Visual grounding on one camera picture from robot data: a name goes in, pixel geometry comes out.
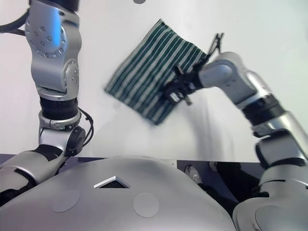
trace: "mesh vent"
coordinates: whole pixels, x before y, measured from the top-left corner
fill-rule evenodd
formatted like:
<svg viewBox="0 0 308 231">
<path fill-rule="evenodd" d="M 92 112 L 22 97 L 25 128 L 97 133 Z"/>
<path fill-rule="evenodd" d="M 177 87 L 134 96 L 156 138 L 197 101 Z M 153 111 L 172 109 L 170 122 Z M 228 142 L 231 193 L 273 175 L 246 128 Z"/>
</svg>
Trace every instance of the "mesh vent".
<svg viewBox="0 0 308 231">
<path fill-rule="evenodd" d="M 100 187 L 100 189 L 126 189 L 126 188 L 127 187 L 125 187 L 123 184 L 121 184 L 119 181 L 116 180 Z"/>
</svg>

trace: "green and white stripes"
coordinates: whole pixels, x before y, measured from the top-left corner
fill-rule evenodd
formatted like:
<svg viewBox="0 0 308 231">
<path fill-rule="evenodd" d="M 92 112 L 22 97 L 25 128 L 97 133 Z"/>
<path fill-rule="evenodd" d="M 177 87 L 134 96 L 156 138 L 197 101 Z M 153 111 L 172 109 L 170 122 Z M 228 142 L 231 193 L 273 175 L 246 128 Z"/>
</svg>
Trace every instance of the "green and white stripes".
<svg viewBox="0 0 308 231">
<path fill-rule="evenodd" d="M 174 107 L 161 92 L 175 77 L 174 65 L 189 72 L 204 57 L 160 19 L 116 70 L 105 91 L 158 125 Z"/>
</svg>

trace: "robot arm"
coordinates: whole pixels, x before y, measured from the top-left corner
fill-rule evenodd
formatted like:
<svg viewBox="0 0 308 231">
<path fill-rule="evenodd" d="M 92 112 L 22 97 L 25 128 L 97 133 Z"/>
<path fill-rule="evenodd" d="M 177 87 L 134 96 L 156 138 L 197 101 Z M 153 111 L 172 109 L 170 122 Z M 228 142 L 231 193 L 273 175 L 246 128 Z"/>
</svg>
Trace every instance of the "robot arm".
<svg viewBox="0 0 308 231">
<path fill-rule="evenodd" d="M 38 115 L 39 146 L 1 165 L 2 204 L 53 177 L 84 145 L 86 133 L 78 126 L 78 4 L 78 0 L 31 1 L 25 36 L 32 51 L 31 73 L 42 108 Z"/>
<path fill-rule="evenodd" d="M 260 194 L 233 212 L 237 230 L 306 230 L 308 136 L 276 100 L 266 84 L 233 52 L 220 54 L 198 71 L 168 83 L 164 95 L 173 104 L 202 88 L 218 87 L 243 112 L 253 134 L 261 138 L 256 153 L 267 169 Z"/>
</svg>

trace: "green striped towel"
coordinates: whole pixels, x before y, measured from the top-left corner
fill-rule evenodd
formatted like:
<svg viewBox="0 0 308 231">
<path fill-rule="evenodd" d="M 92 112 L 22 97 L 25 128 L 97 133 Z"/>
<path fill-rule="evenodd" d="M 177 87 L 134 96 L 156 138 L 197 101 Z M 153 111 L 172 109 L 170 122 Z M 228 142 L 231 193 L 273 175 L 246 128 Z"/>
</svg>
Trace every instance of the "green striped towel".
<svg viewBox="0 0 308 231">
<path fill-rule="evenodd" d="M 105 91 L 158 125 L 174 107 L 161 92 L 175 77 L 173 67 L 178 64 L 190 72 L 205 56 L 160 19 L 116 70 Z"/>
</svg>

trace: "white surface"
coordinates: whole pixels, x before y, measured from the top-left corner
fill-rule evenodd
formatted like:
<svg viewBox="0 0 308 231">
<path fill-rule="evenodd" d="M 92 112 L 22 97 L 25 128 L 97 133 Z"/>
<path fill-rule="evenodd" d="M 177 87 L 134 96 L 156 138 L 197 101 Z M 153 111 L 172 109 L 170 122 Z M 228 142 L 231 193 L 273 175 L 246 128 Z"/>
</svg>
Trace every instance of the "white surface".
<svg viewBox="0 0 308 231">
<path fill-rule="evenodd" d="M 21 2 L 0 1 L 0 24 L 24 12 L 27 1 Z M 159 18 L 204 51 L 216 32 L 225 32 L 223 51 L 240 54 L 308 131 L 307 11 L 306 0 L 147 0 L 142 5 L 133 0 L 81 0 L 79 105 L 92 115 L 96 132 L 81 156 L 257 160 L 248 123 L 217 89 L 194 94 L 193 106 L 182 103 L 158 127 L 103 92 L 114 70 Z M 40 106 L 30 64 L 25 38 L 1 34 L 0 153 L 37 145 Z"/>
</svg>

